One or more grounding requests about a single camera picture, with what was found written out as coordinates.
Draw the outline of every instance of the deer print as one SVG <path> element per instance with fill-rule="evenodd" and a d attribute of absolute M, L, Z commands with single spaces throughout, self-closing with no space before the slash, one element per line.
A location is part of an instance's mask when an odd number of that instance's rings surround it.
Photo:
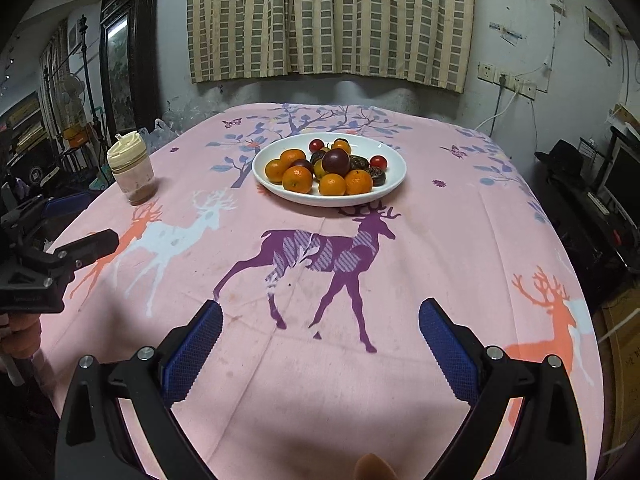
<path fill-rule="evenodd" d="M 250 260 L 236 263 L 216 285 L 213 297 L 217 300 L 225 283 L 241 270 L 252 267 L 273 267 L 264 280 L 267 284 L 267 297 L 271 317 L 279 329 L 285 330 L 287 324 L 282 319 L 274 299 L 278 280 L 284 276 L 287 269 L 292 269 L 298 264 L 310 270 L 330 272 L 334 276 L 329 290 L 321 298 L 309 328 L 320 323 L 324 311 L 334 296 L 343 287 L 346 287 L 351 298 L 351 309 L 358 322 L 360 341 L 364 344 L 367 352 L 376 352 L 375 346 L 369 341 L 362 312 L 360 273 L 369 269 L 378 254 L 380 250 L 378 237 L 380 235 L 391 240 L 396 239 L 396 235 L 391 232 L 385 222 L 385 219 L 393 220 L 400 216 L 392 214 L 392 211 L 392 207 L 387 210 L 382 202 L 378 203 L 378 206 L 368 205 L 365 211 L 362 210 L 362 206 L 358 206 L 351 214 L 339 209 L 338 212 L 341 215 L 352 217 L 354 222 L 360 224 L 358 233 L 353 238 L 323 236 L 300 230 L 266 231 L 262 235 L 264 241 L 260 253 Z"/>
<path fill-rule="evenodd" d="M 576 330 L 577 325 L 574 316 L 565 304 L 565 301 L 569 301 L 569 295 L 564 285 L 561 285 L 555 276 L 553 276 L 553 281 L 553 283 L 549 282 L 549 278 L 538 267 L 537 272 L 533 275 L 533 285 L 540 293 L 541 298 L 534 298 L 522 285 L 522 276 L 514 275 L 512 283 L 520 293 L 535 306 L 544 308 L 546 313 L 551 316 L 554 338 L 550 341 L 510 345 L 505 350 L 511 358 L 537 363 L 542 362 L 549 354 L 556 354 L 562 359 L 566 373 L 570 376 L 574 365 L 572 332 Z M 509 422 L 512 425 L 515 425 L 519 410 L 520 401 L 517 401 L 509 414 Z"/>
<path fill-rule="evenodd" d="M 147 225 L 151 222 L 156 222 L 160 219 L 162 206 L 158 206 L 158 208 L 154 208 L 158 200 L 154 200 L 153 202 L 146 203 L 144 205 L 138 206 L 133 211 L 133 216 L 131 218 L 131 227 L 127 229 L 124 234 L 120 236 L 120 243 L 118 244 L 118 248 L 115 250 L 113 254 L 109 254 L 103 258 L 100 258 L 95 265 L 94 268 L 88 272 L 84 278 L 78 283 L 74 289 L 69 293 L 69 299 L 73 298 L 74 294 L 78 291 L 80 286 L 91 279 L 89 283 L 89 288 L 87 289 L 85 299 L 89 296 L 91 291 L 93 290 L 95 283 L 98 281 L 100 274 L 104 267 L 107 264 L 110 264 L 114 259 L 116 259 L 120 254 L 122 254 L 127 247 L 129 247 L 130 243 L 133 240 L 140 239 L 143 233 L 146 230 Z"/>
<path fill-rule="evenodd" d="M 154 255 L 144 269 L 140 270 L 133 282 L 129 285 L 129 288 L 125 291 L 125 297 L 129 297 L 136 283 L 150 270 L 156 270 L 151 292 L 146 301 L 146 315 L 148 317 L 152 315 L 151 307 L 154 302 L 156 290 L 158 290 L 158 285 L 160 281 L 162 281 L 164 271 L 171 262 L 171 259 L 196 244 L 200 238 L 202 238 L 206 229 L 212 229 L 213 231 L 219 229 L 221 211 L 234 209 L 233 201 L 229 198 L 224 198 L 225 193 L 222 191 L 208 196 L 204 204 L 199 205 L 197 198 L 201 193 L 202 192 L 199 191 L 193 194 L 193 205 L 198 210 L 198 216 L 191 226 L 183 228 L 167 225 L 162 221 L 154 222 L 145 230 L 142 237 L 133 241 L 127 247 L 116 262 L 114 275 L 117 279 L 118 266 L 127 253 L 135 251 L 137 248 L 144 248 Z"/>

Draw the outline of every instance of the picture frame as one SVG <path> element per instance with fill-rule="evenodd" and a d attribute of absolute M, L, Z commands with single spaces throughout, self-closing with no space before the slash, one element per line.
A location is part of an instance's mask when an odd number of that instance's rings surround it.
<path fill-rule="evenodd" d="M 612 60 L 612 28 L 593 12 L 584 7 L 584 40 L 601 53 L 609 63 Z"/>
<path fill-rule="evenodd" d="M 102 0 L 100 79 L 111 142 L 159 117 L 156 0 Z"/>

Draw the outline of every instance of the plastic bag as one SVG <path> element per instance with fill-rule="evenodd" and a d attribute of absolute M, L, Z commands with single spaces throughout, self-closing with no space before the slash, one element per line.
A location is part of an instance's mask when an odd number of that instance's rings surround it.
<path fill-rule="evenodd" d="M 149 155 L 178 138 L 178 134 L 169 128 L 162 119 L 156 119 L 156 127 L 151 133 L 146 128 L 141 128 L 138 133 L 145 141 L 146 152 Z"/>

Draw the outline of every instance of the cardboard box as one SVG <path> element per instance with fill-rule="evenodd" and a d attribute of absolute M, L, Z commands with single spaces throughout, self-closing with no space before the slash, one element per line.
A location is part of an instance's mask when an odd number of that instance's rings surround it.
<path fill-rule="evenodd" d="M 623 105 L 617 104 L 611 111 L 611 115 L 613 115 L 623 124 L 631 124 L 636 129 L 636 132 L 640 132 L 640 122 L 638 122 L 634 115 Z"/>
<path fill-rule="evenodd" d="M 602 309 L 607 331 L 640 308 L 640 289 L 631 288 Z M 612 448 L 626 443 L 640 425 L 640 314 L 609 338 L 615 376 L 616 412 Z"/>

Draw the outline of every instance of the screw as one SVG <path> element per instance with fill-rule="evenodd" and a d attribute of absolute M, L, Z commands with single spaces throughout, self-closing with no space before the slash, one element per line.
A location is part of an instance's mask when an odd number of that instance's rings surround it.
<path fill-rule="evenodd" d="M 142 347 L 138 350 L 138 359 L 141 361 L 149 361 L 154 356 L 154 349 L 151 346 Z"/>
<path fill-rule="evenodd" d="M 504 357 L 502 348 L 498 348 L 497 346 L 489 346 L 489 348 L 486 349 L 486 354 L 494 361 L 499 361 Z"/>
<path fill-rule="evenodd" d="M 78 365 L 80 365 L 81 368 L 88 368 L 92 364 L 94 364 L 94 358 L 91 355 L 85 355 L 78 361 Z"/>
<path fill-rule="evenodd" d="M 550 355 L 546 358 L 546 362 L 549 363 L 552 368 L 559 368 L 562 366 L 562 359 L 557 355 Z"/>

